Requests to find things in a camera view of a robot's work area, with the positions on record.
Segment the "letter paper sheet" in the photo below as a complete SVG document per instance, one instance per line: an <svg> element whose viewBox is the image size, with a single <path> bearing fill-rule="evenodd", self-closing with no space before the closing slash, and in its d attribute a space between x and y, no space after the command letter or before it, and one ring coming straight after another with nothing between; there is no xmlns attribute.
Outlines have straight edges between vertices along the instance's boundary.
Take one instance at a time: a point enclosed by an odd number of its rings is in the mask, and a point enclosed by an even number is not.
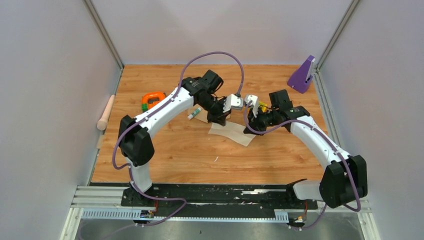
<svg viewBox="0 0 424 240"><path fill-rule="evenodd" d="M227 121L225 126L218 123L212 123L209 134L226 137L239 145L247 147L256 135L244 133L243 125Z"/></svg>

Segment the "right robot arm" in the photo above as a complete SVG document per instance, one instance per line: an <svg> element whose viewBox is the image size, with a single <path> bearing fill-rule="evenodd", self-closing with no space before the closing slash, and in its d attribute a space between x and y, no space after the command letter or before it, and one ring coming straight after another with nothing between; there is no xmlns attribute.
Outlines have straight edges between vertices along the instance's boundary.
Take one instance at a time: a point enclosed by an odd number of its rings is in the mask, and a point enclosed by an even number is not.
<svg viewBox="0 0 424 240"><path fill-rule="evenodd" d="M320 181L303 179L292 183L292 191L285 195L286 204L298 209L306 200L315 200L334 209L355 201L357 206L350 210L360 211L360 200L368 195L365 159L331 140L303 106L293 105L286 90L272 92L269 98L271 107L265 111L256 95L244 98L245 133L263 136L286 128L313 153L324 170Z"/></svg>

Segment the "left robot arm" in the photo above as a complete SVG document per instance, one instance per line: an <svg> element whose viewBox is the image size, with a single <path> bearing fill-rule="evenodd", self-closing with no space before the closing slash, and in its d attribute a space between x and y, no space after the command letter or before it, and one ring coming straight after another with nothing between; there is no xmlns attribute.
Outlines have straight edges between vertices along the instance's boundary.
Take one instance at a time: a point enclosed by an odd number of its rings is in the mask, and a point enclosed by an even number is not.
<svg viewBox="0 0 424 240"><path fill-rule="evenodd" d="M215 92L221 88L223 79L208 70L200 77L187 77L181 85L153 108L134 118L126 115L120 121L119 148L130 170L130 182L138 188L134 200L140 206L153 201L149 161L155 149L152 139L168 122L180 113L199 105L207 112L207 122L226 125L230 111L224 111L225 99L218 99Z"/></svg>

